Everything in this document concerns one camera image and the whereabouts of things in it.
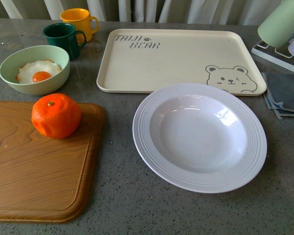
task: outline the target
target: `gray countertop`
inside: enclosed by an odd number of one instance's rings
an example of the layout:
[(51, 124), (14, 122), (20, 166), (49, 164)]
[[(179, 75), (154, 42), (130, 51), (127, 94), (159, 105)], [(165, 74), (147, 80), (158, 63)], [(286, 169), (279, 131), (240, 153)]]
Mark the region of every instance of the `gray countertop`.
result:
[[(0, 19), (0, 64), (25, 47), (48, 44), (45, 26), (56, 21)], [(118, 28), (225, 30), (246, 47), (260, 40), (255, 26), (101, 22), (100, 30), (71, 62), (68, 81), (58, 90), (106, 112), (98, 166), (88, 206), (67, 224), (0, 223), (0, 235), (22, 234), (286, 234), (294, 235), (294, 118), (278, 120), (262, 95), (239, 97), (259, 118), (268, 157), (247, 185), (220, 194), (178, 188), (144, 163), (132, 137), (132, 120), (147, 94), (111, 94), (96, 85), (109, 33)], [(260, 72), (287, 72), (253, 56)], [(37, 101), (0, 79), (0, 100)]]

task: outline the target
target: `bear face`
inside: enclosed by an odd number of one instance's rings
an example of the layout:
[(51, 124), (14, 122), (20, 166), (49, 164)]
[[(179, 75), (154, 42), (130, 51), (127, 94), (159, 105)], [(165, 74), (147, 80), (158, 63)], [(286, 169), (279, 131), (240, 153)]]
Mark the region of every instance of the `bear face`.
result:
[(224, 91), (239, 93), (254, 93), (257, 90), (257, 84), (247, 75), (248, 70), (242, 66), (235, 66), (232, 69), (218, 68), (214, 65), (206, 67), (209, 73), (207, 85), (220, 88)]

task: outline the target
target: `dish rack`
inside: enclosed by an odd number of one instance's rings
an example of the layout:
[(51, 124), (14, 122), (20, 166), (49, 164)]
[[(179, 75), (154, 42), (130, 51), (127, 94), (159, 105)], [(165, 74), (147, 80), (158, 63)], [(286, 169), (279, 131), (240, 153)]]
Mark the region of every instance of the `dish rack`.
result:
[(252, 48), (251, 53), (294, 72), (294, 56), (288, 50), (289, 45), (287, 43), (284, 47), (277, 48), (260, 41)]

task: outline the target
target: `green mug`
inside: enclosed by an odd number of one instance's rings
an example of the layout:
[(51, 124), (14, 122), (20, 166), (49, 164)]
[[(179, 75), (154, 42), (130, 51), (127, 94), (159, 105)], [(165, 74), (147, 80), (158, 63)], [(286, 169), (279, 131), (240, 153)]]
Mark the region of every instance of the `green mug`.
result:
[[(78, 44), (76, 35), (82, 34), (84, 42)], [(80, 50), (86, 45), (86, 35), (81, 30), (76, 30), (71, 23), (54, 23), (43, 30), (43, 35), (52, 46), (61, 47), (67, 51), (70, 60), (77, 58), (80, 55)]]

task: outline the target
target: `serving tray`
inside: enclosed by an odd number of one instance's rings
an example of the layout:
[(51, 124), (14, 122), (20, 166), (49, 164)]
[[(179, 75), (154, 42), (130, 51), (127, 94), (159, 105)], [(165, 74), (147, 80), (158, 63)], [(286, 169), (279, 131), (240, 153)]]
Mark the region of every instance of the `serving tray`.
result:
[(117, 29), (110, 33), (97, 85), (110, 93), (151, 93), (201, 83), (234, 95), (267, 86), (239, 35), (228, 31)]
[(32, 125), (33, 104), (0, 101), (0, 222), (69, 222), (88, 202), (105, 114), (79, 104), (78, 129), (51, 139)]

